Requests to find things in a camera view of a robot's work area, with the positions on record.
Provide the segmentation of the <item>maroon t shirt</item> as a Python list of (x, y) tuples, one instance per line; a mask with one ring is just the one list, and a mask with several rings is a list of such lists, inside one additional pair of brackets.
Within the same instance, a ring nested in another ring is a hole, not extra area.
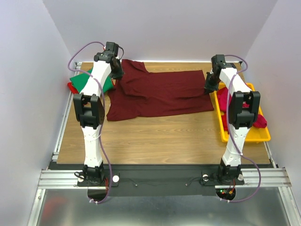
[(124, 76), (108, 91), (108, 121), (212, 111), (202, 71), (151, 73), (144, 63), (123, 60)]

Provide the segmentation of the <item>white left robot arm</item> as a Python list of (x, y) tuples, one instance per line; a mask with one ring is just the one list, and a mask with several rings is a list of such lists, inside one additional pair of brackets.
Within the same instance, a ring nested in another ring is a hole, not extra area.
[(73, 95), (76, 119), (83, 132), (85, 160), (83, 170), (76, 172), (79, 183), (99, 186), (106, 182), (101, 155), (101, 130), (105, 118), (105, 98), (103, 86), (107, 78), (118, 80), (124, 75), (115, 42), (106, 42), (103, 52), (94, 55), (91, 73), (79, 70), (88, 76), (84, 88)]

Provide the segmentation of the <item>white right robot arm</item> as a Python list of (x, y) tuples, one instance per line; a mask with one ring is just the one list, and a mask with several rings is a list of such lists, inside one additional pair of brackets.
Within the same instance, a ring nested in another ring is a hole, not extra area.
[(213, 56), (211, 64), (211, 71), (206, 73), (205, 93), (217, 91), (220, 82), (228, 89), (226, 122), (230, 137), (216, 172), (217, 180), (226, 184), (238, 178), (241, 172), (242, 149), (250, 128), (258, 118), (261, 95), (245, 84), (235, 65), (226, 62), (225, 55)]

